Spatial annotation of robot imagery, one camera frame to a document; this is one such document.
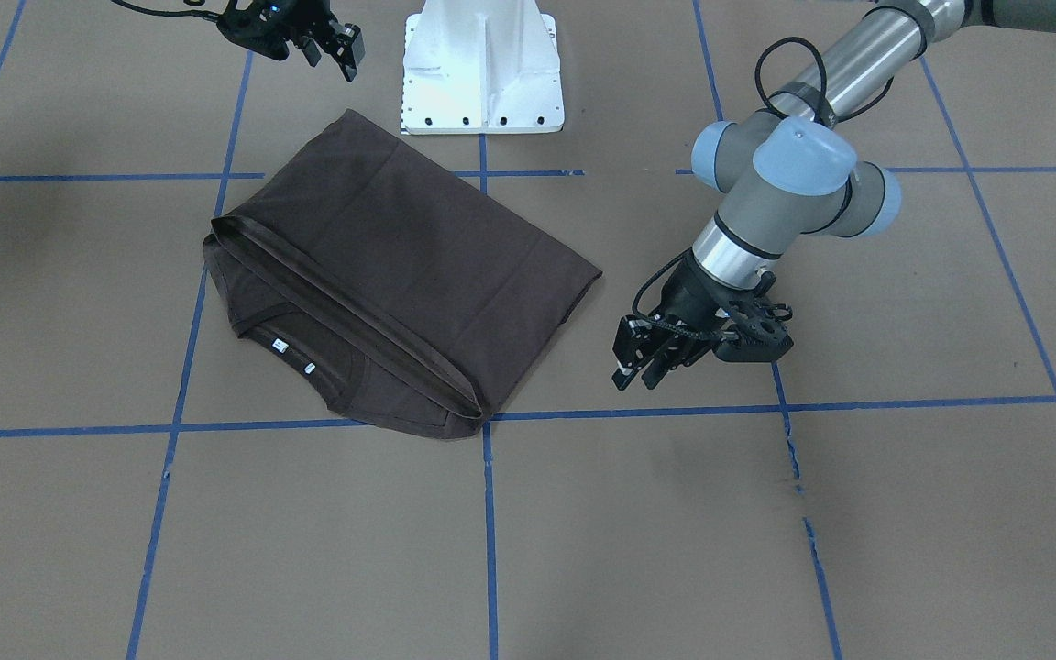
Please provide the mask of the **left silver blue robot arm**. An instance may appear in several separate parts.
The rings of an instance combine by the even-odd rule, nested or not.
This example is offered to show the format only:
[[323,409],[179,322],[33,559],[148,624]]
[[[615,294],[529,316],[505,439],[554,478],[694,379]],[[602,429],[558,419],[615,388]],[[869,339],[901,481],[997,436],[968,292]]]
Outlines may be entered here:
[[612,384],[656,388],[667,372],[713,354],[774,363],[793,347],[789,306],[768,293],[798,237],[871,237],[888,229],[902,192],[887,169],[859,161],[837,125],[879,102],[897,73],[963,27],[1056,33],[1056,1],[876,1],[833,46],[805,42],[813,62],[774,92],[756,72],[760,108],[705,126],[692,174],[722,193],[687,250],[654,275],[649,313],[623,316]]

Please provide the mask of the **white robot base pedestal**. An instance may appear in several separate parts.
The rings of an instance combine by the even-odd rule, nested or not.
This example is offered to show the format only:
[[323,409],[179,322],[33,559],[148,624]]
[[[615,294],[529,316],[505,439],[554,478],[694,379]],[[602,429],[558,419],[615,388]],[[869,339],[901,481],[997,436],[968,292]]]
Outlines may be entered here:
[[427,1],[403,36],[403,134],[563,129],[557,21],[536,1]]

